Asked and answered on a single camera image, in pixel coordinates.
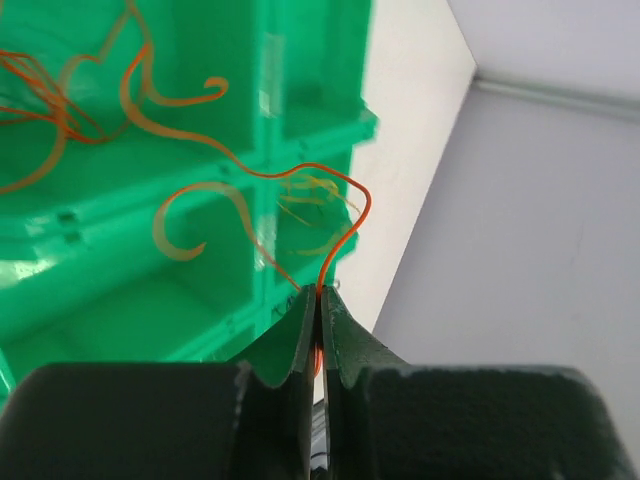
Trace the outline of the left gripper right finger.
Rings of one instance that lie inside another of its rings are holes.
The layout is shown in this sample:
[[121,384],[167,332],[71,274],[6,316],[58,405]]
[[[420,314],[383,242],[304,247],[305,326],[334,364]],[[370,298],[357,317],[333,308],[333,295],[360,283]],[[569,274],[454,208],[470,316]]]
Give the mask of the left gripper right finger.
[[319,299],[331,479],[626,479],[595,386],[556,365],[416,365]]

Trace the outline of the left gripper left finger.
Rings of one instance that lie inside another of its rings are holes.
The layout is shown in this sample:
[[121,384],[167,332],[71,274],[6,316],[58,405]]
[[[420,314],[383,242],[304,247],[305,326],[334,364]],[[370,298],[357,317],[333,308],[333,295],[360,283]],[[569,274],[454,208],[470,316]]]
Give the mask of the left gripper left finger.
[[224,363],[57,363],[1,416],[5,479],[306,479],[316,289]]

